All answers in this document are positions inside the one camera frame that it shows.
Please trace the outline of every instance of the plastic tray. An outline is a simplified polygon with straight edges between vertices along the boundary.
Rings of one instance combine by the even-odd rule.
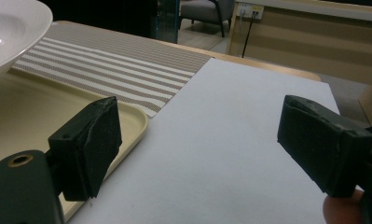
[[[104,96],[45,77],[10,70],[0,78],[0,160],[16,152],[49,150],[48,138],[87,104]],[[145,134],[148,117],[141,109],[118,102],[122,133],[120,151],[108,176]],[[82,202],[60,195],[65,220]]]

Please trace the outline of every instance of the striped placemat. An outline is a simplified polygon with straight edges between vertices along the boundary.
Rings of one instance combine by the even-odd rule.
[[[209,59],[140,36],[54,22],[13,68],[115,95],[152,118]]]

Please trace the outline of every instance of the wall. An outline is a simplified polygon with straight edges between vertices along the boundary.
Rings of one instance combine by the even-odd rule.
[[[233,22],[227,54],[241,55],[249,22]],[[372,22],[265,7],[244,57],[372,85]]]

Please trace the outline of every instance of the white paper sheet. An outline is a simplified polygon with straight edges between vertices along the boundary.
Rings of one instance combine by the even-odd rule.
[[[277,143],[285,94],[327,84],[212,59],[69,223],[324,223],[324,194]]]

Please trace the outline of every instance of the wall outlet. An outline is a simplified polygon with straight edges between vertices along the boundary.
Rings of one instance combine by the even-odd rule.
[[[264,6],[247,4],[247,3],[238,3],[238,10],[236,14],[237,16],[240,16],[243,18],[252,18],[253,12],[258,12],[258,14],[255,16],[255,19],[261,20],[262,13],[264,12]]]

